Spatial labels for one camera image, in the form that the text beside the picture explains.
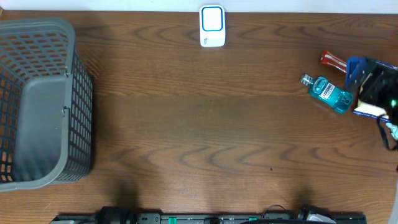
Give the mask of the red snack stick packet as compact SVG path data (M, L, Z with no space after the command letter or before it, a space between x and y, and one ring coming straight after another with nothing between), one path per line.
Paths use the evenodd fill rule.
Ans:
M331 54L329 51L324 50L321 57L320 63L322 65L327 65L329 67L333 67L338 69L339 71L346 73L347 63L337 56Z

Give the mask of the teal mouthwash bottle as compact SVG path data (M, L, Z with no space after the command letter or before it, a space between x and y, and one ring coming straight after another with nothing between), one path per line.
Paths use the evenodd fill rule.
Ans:
M304 74L300 81L308 87L309 95L324 102L337 113L343 114L351 107L353 95L338 88L325 77L313 78Z

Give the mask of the small teal wipes packet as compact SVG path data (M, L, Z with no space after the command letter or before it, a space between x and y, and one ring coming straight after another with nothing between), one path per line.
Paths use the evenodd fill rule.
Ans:
M386 123L386 126L391 130L391 136L397 141L398 140L398 126L392 123Z

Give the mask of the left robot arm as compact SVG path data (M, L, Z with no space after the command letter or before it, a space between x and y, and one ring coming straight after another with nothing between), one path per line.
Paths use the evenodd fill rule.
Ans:
M103 207L96 215L95 224L136 224L136 218L130 209Z

